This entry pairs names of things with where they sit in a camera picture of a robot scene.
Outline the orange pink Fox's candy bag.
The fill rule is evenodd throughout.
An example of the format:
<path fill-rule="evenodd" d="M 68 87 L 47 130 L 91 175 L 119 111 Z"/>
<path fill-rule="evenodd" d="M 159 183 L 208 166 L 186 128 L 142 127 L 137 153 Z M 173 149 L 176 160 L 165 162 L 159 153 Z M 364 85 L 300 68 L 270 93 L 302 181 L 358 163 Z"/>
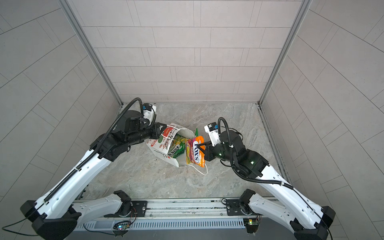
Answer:
<path fill-rule="evenodd" d="M 205 160 L 199 160 L 199 151 L 198 144 L 204 143 L 204 138 L 202 136 L 195 137 L 193 139 L 188 139 L 186 143 L 186 162 L 188 165 L 195 164 L 202 168 L 205 167 Z"/>

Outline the floral white paper bag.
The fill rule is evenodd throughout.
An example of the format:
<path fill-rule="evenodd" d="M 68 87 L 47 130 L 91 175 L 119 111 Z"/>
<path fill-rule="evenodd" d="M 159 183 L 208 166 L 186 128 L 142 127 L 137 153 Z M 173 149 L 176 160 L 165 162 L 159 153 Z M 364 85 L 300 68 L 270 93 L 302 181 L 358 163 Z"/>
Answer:
<path fill-rule="evenodd" d="M 205 167 L 202 168 L 202 167 L 195 165 L 195 164 L 188 165 L 186 162 L 186 154 L 182 154 L 180 157 L 177 157 L 176 159 L 168 156 L 168 149 L 169 149 L 170 141 L 164 139 L 163 134 L 165 134 L 167 136 L 169 134 L 169 132 L 174 128 L 187 129 L 183 126 L 180 126 L 180 125 L 177 125 L 174 123 L 167 125 L 167 128 L 164 130 L 164 132 L 162 133 L 162 135 L 160 136 L 159 139 L 147 141 L 147 146 L 149 147 L 149 149 L 152 151 L 152 153 L 157 158 L 159 158 L 159 159 L 161 159 L 161 160 L 163 160 L 163 161 L 165 161 L 165 162 L 167 162 L 167 163 L 169 163 L 169 164 L 171 164 L 177 168 L 190 166 L 190 167 L 194 168 L 198 173 L 200 173 L 204 176 L 207 175 L 208 174 L 208 167 L 206 165 L 206 161 L 205 161 Z"/>

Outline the green Fox's spring tea bag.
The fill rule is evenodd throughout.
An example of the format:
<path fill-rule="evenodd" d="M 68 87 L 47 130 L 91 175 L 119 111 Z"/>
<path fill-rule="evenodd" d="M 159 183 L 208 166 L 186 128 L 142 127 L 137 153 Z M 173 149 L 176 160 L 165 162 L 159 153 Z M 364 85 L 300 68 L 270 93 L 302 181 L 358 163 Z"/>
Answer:
<path fill-rule="evenodd" d="M 193 138 L 190 130 L 178 128 L 172 129 L 167 136 L 163 134 L 163 137 L 170 141 L 169 157 L 176 159 L 186 154 L 188 159 L 193 156 L 193 140 L 198 137 L 198 130 L 195 131 Z"/>

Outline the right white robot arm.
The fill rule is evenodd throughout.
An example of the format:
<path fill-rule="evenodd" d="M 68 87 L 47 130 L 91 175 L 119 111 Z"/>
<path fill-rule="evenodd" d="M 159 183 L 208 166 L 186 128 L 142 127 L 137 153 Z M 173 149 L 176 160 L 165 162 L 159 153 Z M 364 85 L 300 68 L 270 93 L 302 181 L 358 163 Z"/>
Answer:
<path fill-rule="evenodd" d="M 262 186 L 279 201 L 275 204 L 247 189 L 239 198 L 239 207 L 245 215 L 268 217 L 291 231 L 297 240 L 333 238 L 330 227 L 335 211 L 311 201 L 286 181 L 261 154 L 247 149 L 242 134 L 229 128 L 223 117 L 206 125 L 205 132 L 210 140 L 197 145 L 205 161 L 219 159 L 239 178 Z"/>

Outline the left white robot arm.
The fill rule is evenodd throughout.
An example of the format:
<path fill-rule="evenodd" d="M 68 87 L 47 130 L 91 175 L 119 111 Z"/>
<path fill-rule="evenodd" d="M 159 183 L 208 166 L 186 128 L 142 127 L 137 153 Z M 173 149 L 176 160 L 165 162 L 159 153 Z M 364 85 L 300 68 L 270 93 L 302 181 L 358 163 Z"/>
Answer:
<path fill-rule="evenodd" d="M 132 200 L 124 191 L 90 202 L 74 201 L 103 169 L 131 146 L 160 137 L 167 125 L 156 122 L 156 108 L 144 104 L 140 98 L 133 99 L 59 183 L 36 201 L 26 201 L 21 206 L 36 236 L 63 240 L 76 227 L 96 218 L 132 216 Z"/>

